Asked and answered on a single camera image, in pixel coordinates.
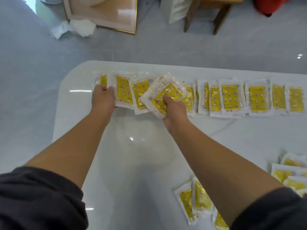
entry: white table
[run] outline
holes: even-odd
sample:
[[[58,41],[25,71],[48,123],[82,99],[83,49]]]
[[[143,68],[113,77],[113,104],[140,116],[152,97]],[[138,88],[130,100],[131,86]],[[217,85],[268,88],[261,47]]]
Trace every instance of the white table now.
[[[301,74],[87,61],[73,69],[61,83],[53,141],[88,114],[93,71],[107,74],[143,71],[157,75],[171,72],[187,80],[269,77],[307,84],[307,76]],[[285,150],[306,153],[306,116],[239,120],[204,116],[191,118],[191,122],[266,171],[268,162],[278,162],[278,156]],[[82,188],[89,229],[214,229],[211,219],[189,227],[173,194],[174,188],[192,176],[161,120],[152,113],[135,116],[132,110],[117,108]]]

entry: forearm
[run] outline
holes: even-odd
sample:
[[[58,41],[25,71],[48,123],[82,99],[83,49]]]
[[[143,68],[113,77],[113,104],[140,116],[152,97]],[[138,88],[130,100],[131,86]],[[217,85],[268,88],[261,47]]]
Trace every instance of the forearm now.
[[[107,120],[91,112],[25,166],[55,172],[81,188],[106,125]]]
[[[251,203],[283,186],[189,121],[179,124],[172,136],[229,226]]]

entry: dark gray sleeve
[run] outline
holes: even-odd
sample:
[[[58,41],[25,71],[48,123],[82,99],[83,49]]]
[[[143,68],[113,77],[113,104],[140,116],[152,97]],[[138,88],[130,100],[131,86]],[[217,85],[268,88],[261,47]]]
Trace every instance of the dark gray sleeve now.
[[[307,229],[307,200],[291,188],[274,190],[251,204],[232,224],[231,230]]]
[[[0,229],[86,229],[83,192],[53,172],[19,167],[0,175]]]

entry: stack of packets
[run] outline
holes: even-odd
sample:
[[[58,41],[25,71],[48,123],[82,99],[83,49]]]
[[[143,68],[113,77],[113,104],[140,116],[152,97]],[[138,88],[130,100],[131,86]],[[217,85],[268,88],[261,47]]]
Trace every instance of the stack of packets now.
[[[199,218],[212,217],[217,229],[229,229],[196,177],[174,190],[174,194],[189,225],[196,224]]]
[[[272,163],[271,175],[303,197],[307,194],[307,155],[288,152],[280,164]]]
[[[170,73],[152,76],[141,72],[119,72],[111,75],[95,73],[96,84],[113,86],[115,105],[130,108],[136,115],[153,112],[158,118],[164,118],[167,112],[164,95],[174,101],[183,101],[189,116],[241,118],[306,113],[302,85],[266,78],[188,82]]]

